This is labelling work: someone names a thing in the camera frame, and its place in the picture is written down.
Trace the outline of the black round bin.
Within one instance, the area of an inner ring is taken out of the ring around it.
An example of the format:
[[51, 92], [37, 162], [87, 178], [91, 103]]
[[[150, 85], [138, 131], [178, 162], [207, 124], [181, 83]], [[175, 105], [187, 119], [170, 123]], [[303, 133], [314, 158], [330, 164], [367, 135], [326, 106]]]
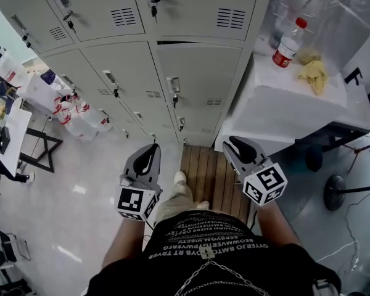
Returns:
[[305, 152], [306, 167], [312, 171], [317, 172], [323, 165], [323, 151], [320, 146], [310, 146]]

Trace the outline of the black tripod red joint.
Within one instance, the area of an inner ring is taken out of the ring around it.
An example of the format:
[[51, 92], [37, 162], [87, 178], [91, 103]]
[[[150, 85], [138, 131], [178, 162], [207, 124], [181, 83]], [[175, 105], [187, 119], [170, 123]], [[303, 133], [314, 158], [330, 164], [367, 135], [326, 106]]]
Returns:
[[[370, 136], [368, 135], [364, 135], [362, 136], [361, 138], [367, 138], [370, 140]], [[350, 173], [355, 165], [355, 162], [357, 161], [360, 153], [362, 152], [365, 152], [365, 151], [370, 151], [370, 144], [366, 144], [365, 146], [363, 147], [353, 147], [353, 146], [349, 146], [348, 144], [344, 144], [343, 145], [345, 148], [347, 149], [350, 149], [352, 152], [353, 152], [353, 155], [354, 155], [354, 158], [353, 158], [353, 161], [347, 171], [347, 173]]]

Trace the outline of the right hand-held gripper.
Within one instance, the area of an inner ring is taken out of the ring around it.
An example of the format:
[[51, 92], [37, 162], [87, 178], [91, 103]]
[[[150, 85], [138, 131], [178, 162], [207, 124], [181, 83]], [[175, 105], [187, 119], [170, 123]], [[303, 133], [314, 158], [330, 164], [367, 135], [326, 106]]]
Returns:
[[223, 142], [223, 152], [234, 165], [240, 190], [259, 207], [283, 195], [287, 178], [259, 144], [249, 138], [230, 136], [229, 142]]

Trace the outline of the white table black frame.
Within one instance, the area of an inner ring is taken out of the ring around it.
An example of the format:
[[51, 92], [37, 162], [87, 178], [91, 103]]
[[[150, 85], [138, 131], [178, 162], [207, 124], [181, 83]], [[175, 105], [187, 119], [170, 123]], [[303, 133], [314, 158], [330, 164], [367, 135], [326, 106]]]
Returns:
[[[6, 127], [9, 130], [10, 141], [0, 161], [13, 176], [16, 174], [19, 160], [41, 170], [54, 173], [52, 153], [63, 143], [63, 140], [48, 136], [43, 131], [28, 127], [32, 113], [21, 108], [22, 99], [17, 98], [12, 104], [10, 114], [6, 117]], [[43, 140], [44, 151], [34, 158], [21, 152], [23, 140], [30, 135]]]

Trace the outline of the yellow cloth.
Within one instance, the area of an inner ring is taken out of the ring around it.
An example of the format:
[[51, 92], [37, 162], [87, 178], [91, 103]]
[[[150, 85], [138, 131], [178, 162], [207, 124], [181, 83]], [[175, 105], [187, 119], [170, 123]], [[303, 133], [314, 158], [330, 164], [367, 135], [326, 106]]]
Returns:
[[320, 60], [313, 60], [304, 65], [298, 74], [298, 79], [307, 82], [317, 96], [321, 96], [328, 79], [325, 65]]

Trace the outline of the black faucet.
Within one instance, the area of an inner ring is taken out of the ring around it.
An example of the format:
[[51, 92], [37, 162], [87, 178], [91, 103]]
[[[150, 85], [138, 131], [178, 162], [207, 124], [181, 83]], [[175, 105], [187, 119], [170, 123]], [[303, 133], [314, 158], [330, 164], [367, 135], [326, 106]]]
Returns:
[[355, 84], [356, 86], [360, 85], [360, 80], [363, 79], [361, 70], [359, 67], [356, 67], [348, 76], [344, 78], [346, 84]]

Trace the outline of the person's left forearm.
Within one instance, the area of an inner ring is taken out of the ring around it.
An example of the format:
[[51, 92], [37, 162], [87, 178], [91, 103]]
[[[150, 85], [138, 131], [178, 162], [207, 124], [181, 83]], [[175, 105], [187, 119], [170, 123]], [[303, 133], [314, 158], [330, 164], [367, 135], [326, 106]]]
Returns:
[[124, 219], [102, 262], [102, 269], [119, 265], [125, 270], [141, 269], [142, 253], [152, 237], [149, 223]]

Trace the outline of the person's right forearm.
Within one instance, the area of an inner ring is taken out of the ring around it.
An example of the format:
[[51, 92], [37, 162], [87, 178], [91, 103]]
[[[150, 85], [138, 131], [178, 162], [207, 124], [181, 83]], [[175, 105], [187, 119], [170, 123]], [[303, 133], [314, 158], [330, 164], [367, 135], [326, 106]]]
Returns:
[[261, 236], [272, 248], [287, 245], [302, 246], [300, 239], [282, 213], [276, 202], [257, 208]]

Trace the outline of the white bucket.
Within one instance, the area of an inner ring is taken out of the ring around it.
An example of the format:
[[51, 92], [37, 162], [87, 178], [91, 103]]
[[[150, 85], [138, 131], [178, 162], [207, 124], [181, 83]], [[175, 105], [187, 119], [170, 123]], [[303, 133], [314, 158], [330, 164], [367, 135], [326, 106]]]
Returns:
[[0, 77], [13, 87], [21, 87], [28, 83], [27, 69], [18, 63], [8, 51], [0, 57]]

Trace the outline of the black flat box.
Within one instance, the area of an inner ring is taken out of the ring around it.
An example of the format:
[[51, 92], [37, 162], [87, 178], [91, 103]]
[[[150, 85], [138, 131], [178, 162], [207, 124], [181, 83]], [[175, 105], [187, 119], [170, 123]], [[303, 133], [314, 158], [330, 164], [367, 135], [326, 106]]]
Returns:
[[4, 126], [0, 132], [0, 153], [3, 155], [10, 143], [10, 131]]

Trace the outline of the locker door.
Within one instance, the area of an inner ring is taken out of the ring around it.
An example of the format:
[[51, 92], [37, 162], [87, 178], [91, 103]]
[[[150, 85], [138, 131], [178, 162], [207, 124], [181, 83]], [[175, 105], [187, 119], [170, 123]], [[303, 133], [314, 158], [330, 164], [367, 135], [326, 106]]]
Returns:
[[205, 43], [157, 47], [181, 134], [213, 134], [242, 49]]

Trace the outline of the grey metal locker cabinet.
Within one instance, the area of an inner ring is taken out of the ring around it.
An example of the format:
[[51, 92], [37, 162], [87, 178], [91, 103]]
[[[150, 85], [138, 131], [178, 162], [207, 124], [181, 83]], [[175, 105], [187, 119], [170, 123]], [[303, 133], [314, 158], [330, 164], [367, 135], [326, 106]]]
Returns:
[[[253, 51], [269, 0], [0, 0], [38, 57], [129, 138], [210, 147]], [[205, 43], [242, 49], [211, 135], [181, 134], [157, 47]]]

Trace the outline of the white sink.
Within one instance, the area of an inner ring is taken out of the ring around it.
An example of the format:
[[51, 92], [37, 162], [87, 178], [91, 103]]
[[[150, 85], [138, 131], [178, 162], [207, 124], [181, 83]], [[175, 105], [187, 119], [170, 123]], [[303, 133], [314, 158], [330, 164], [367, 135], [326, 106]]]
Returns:
[[336, 74], [335, 80], [339, 86], [340, 103], [345, 108], [334, 123], [364, 134], [370, 133], [370, 103], [364, 86], [356, 85], [354, 81], [346, 84], [341, 73]]

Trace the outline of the white box pedestal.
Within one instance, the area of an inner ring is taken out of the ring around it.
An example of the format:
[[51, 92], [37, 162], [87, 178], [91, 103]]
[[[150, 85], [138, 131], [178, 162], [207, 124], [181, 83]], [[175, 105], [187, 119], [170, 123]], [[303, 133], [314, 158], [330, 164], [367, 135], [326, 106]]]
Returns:
[[239, 136], [255, 141], [272, 155], [347, 111], [341, 75], [329, 77], [323, 94], [317, 96], [307, 82], [299, 80], [301, 69], [297, 64], [280, 68], [270, 57], [253, 55], [218, 133], [215, 150], [221, 152], [230, 136]]

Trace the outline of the black chair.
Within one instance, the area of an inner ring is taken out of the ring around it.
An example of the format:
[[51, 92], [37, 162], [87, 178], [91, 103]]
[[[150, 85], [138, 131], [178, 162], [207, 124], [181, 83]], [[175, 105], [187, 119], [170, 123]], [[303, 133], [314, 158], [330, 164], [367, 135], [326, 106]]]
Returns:
[[0, 230], [0, 269], [15, 266], [19, 260], [32, 261], [28, 242]]

